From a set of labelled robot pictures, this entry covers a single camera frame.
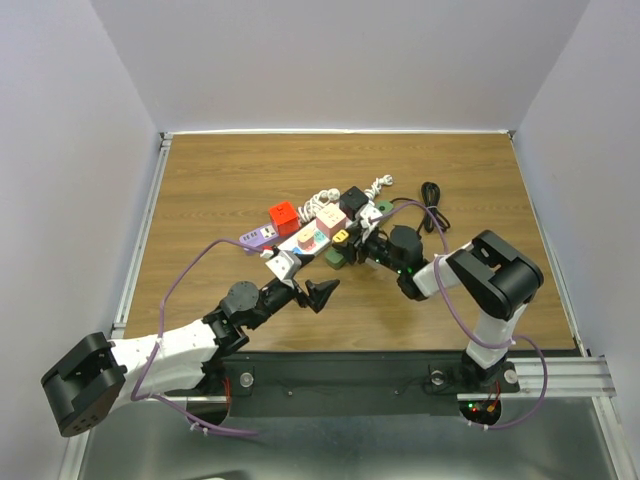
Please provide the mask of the yellow green charger plug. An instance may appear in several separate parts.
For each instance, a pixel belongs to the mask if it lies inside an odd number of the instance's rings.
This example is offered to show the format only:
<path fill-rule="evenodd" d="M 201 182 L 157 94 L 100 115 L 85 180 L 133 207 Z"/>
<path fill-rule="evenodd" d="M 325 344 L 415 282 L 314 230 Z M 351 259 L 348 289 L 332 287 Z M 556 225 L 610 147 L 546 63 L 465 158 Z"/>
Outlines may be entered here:
<path fill-rule="evenodd" d="M 349 233 L 342 229 L 340 231 L 338 231 L 332 238 L 332 244 L 335 248 L 338 247 L 345 247 L 348 244 L 348 240 L 349 240 Z"/>

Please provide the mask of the red cube socket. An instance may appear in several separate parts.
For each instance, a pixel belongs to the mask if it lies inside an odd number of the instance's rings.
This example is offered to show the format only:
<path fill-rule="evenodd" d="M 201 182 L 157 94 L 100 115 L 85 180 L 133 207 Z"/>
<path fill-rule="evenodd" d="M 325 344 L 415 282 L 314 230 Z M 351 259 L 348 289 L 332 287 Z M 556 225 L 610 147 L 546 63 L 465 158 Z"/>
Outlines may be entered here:
<path fill-rule="evenodd" d="M 286 237 L 299 230 L 298 213 L 291 202 L 285 201 L 269 208 L 271 223 L 280 237 Z"/>

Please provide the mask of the purple power strip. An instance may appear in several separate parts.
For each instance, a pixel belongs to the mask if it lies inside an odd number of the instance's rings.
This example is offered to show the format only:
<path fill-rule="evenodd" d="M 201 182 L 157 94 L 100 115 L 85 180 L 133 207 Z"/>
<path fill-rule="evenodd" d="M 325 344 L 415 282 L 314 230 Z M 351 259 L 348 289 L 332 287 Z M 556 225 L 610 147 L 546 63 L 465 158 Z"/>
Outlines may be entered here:
<path fill-rule="evenodd" d="M 244 251 L 248 255 L 255 254 L 256 249 L 262 250 L 264 247 L 277 244 L 279 240 L 278 231 L 271 223 L 262 225 L 239 237 L 239 242 L 243 245 Z"/>

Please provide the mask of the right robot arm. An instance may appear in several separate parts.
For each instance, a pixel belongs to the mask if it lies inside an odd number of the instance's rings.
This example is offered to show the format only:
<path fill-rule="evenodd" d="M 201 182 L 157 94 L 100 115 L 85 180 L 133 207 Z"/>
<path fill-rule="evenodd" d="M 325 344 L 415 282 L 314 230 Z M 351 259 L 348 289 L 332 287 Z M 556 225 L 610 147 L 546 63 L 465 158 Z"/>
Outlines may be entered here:
<path fill-rule="evenodd" d="M 482 390 L 495 380 L 521 315 L 544 283 L 541 269 L 491 230 L 432 261 L 423 256 L 420 234 L 404 225 L 386 234 L 378 227 L 368 232 L 352 223 L 332 236 L 315 227 L 311 240 L 298 239 L 294 248 L 296 253 L 314 255 L 325 250 L 338 256 L 340 266 L 370 261 L 386 267 L 397 274 L 406 297 L 422 301 L 440 294 L 450 311 L 454 307 L 447 291 L 464 287 L 479 308 L 475 328 L 465 325 L 457 313 L 452 316 L 469 338 L 460 378 L 472 390 Z"/>

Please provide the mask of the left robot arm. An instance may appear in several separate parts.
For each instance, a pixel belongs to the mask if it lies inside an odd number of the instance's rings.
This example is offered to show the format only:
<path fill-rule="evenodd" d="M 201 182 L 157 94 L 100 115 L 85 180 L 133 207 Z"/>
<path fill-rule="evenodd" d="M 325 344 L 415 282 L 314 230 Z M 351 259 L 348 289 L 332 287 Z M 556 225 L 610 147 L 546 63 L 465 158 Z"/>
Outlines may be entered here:
<path fill-rule="evenodd" d="M 60 435 L 84 433 L 136 401 L 153 399 L 173 407 L 165 396 L 171 391 L 215 392 L 223 373 L 215 362 L 246 345 L 247 330 L 290 302 L 320 312 L 339 283 L 273 279 L 257 287 L 240 281 L 212 312 L 184 327 L 130 339 L 109 340 L 101 332 L 85 336 L 41 379 Z"/>

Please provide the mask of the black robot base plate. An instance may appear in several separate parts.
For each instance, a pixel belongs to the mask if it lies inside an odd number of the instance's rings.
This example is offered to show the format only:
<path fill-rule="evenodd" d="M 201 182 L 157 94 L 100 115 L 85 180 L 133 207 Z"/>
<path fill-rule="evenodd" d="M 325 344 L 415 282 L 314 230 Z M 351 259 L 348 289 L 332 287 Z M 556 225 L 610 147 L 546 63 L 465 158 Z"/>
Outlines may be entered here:
<path fill-rule="evenodd" d="M 441 351 L 244 352 L 206 366 L 170 398 L 221 396 L 235 418 L 429 414 L 456 416 L 462 398 L 517 393 L 515 368 L 484 374 L 462 353 Z"/>

